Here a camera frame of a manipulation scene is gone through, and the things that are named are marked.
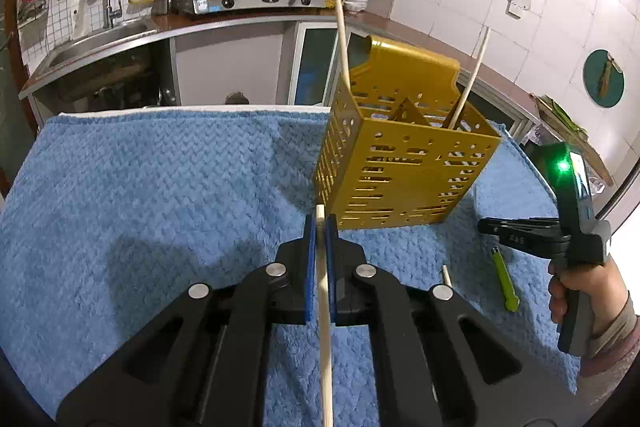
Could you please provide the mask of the right hand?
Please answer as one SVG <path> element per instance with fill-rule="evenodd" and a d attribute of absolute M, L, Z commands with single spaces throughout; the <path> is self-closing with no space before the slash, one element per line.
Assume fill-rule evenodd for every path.
<path fill-rule="evenodd" d="M 552 279 L 548 286 L 549 310 L 554 324 L 561 324 L 567 314 L 567 291 L 581 291 L 590 297 L 593 312 L 592 335 L 603 334 L 623 311 L 629 291 L 614 259 L 608 256 L 604 265 L 579 265 L 558 269 L 548 265 Z"/>

